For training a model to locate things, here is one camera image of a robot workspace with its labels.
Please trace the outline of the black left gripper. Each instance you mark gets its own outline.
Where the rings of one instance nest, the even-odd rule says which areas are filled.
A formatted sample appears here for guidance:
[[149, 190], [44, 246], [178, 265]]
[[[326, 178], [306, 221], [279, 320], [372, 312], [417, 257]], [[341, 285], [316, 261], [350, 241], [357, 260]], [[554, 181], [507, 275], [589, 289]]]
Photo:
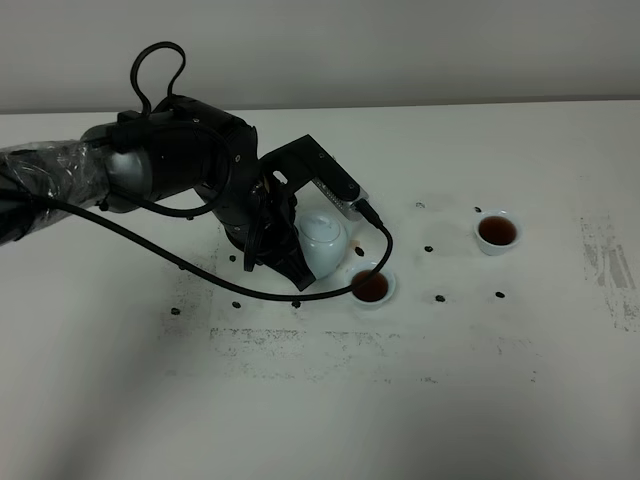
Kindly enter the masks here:
[[354, 200], [361, 187], [310, 135], [234, 166], [214, 214], [231, 243], [244, 251], [245, 271], [267, 266], [299, 291], [315, 282], [295, 226], [296, 193], [314, 179], [341, 200]]

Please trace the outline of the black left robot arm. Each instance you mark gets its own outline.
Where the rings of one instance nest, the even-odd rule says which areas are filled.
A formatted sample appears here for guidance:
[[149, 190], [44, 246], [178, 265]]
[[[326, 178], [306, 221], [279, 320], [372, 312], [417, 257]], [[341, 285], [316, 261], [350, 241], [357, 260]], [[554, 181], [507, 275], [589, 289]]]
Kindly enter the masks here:
[[348, 218], [364, 191], [312, 137], [266, 155], [243, 119], [185, 96], [148, 114], [127, 111], [78, 140], [32, 143], [1, 152], [1, 239], [16, 241], [59, 222], [46, 199], [114, 213], [138, 208], [167, 215], [165, 199], [194, 191], [243, 253], [244, 268], [267, 266], [298, 289], [314, 282], [296, 216], [299, 189], [315, 184]]

